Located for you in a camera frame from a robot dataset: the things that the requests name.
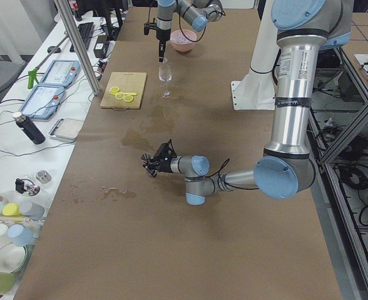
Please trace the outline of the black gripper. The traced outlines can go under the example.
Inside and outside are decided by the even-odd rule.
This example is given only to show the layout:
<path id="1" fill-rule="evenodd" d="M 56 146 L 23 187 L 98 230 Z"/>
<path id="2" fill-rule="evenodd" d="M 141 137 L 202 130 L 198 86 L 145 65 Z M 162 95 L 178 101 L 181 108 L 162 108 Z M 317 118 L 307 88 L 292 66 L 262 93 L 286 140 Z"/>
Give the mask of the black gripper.
<path id="1" fill-rule="evenodd" d="M 171 161 L 173 159 L 176 159 L 176 152 L 173 148 L 172 140 L 169 139 L 160 145 L 149 161 L 145 162 L 145 169 L 152 177 L 156 177 L 159 172 L 172 173 Z"/>
<path id="2" fill-rule="evenodd" d="M 156 38 L 159 40 L 158 44 L 158 61 L 163 62 L 165 58 L 166 42 L 170 40 L 171 29 L 161 28 L 158 23 L 153 20 L 152 22 L 146 22 L 143 26 L 144 35 L 149 35 L 150 31 L 156 31 Z"/>

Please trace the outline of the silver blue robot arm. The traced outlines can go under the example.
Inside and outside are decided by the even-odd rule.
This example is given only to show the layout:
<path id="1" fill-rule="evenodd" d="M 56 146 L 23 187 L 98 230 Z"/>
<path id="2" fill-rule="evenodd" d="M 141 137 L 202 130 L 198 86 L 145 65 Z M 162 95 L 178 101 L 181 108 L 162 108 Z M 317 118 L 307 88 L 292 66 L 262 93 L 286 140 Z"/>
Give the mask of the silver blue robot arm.
<path id="1" fill-rule="evenodd" d="M 346 44 L 350 38 L 352 1 L 274 1 L 264 19 L 277 28 L 281 50 L 272 134 L 263 157 L 253 169 L 209 173 L 203 156 L 179 156 L 171 142 L 156 154 L 142 155 L 143 167 L 158 173 L 184 175 L 186 198 L 201 205 L 219 191 L 260 190 L 274 199 L 286 199 L 309 188 L 315 168 L 305 146 L 318 53 Z"/>
<path id="2" fill-rule="evenodd" d="M 166 42 L 170 40 L 174 13 L 177 13 L 197 32 L 203 31 L 209 22 L 218 21 L 225 15 L 220 1 L 158 1 L 157 18 L 153 22 L 144 23 L 144 35 L 149 35 L 151 29 L 156 31 L 160 63 L 164 59 Z"/>

